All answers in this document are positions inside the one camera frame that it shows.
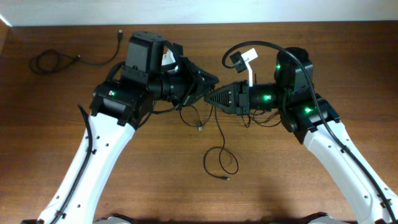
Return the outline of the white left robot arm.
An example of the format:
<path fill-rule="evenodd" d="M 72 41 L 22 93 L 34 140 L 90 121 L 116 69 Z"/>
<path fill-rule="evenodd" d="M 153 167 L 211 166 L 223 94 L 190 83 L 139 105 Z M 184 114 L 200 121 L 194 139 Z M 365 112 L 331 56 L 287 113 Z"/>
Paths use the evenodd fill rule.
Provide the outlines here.
<path fill-rule="evenodd" d="M 92 223 L 109 175 L 135 132 L 155 114 L 158 101 L 172 110 L 190 106 L 214 89 L 218 77 L 160 34 L 136 31 L 125 61 L 117 63 L 82 111 L 85 133 L 56 194 L 36 223 Z"/>

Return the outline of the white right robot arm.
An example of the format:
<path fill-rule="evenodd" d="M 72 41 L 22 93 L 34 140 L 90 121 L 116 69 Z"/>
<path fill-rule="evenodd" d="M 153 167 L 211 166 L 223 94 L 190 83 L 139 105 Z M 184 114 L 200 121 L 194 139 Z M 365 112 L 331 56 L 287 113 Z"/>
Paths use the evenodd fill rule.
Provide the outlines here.
<path fill-rule="evenodd" d="M 312 75 L 305 49 L 280 48 L 274 83 L 234 82 L 205 101 L 238 116 L 276 109 L 284 128 L 332 176 L 358 223 L 397 223 L 397 195 L 361 155 L 331 104 L 315 93 Z"/>

